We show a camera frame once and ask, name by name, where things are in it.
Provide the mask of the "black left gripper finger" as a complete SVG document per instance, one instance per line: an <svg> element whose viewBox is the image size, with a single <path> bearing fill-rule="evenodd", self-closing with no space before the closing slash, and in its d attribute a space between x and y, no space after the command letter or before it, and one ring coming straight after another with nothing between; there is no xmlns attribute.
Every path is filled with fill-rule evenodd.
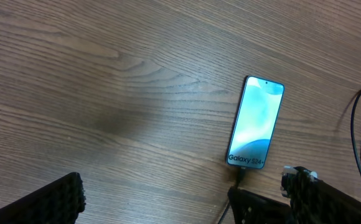
<svg viewBox="0 0 361 224"><path fill-rule="evenodd" d="M0 223L73 224L85 210L85 200L80 174L71 172L0 208Z"/></svg>

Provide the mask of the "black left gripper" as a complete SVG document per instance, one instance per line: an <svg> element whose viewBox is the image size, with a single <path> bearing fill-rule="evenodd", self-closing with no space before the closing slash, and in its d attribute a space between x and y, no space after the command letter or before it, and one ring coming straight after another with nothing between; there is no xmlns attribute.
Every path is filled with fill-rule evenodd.
<svg viewBox="0 0 361 224"><path fill-rule="evenodd" d="M285 166L281 193L290 206L231 187L228 199L235 224L361 224L361 202L337 190L305 167Z"/></svg>

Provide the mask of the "blue Galaxy smartphone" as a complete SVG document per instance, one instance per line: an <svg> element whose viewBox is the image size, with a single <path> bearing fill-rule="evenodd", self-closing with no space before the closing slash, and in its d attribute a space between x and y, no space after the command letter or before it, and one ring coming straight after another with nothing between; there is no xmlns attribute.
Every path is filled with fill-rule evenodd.
<svg viewBox="0 0 361 224"><path fill-rule="evenodd" d="M265 166L284 91L281 83L245 78L228 143L228 165L248 169Z"/></svg>

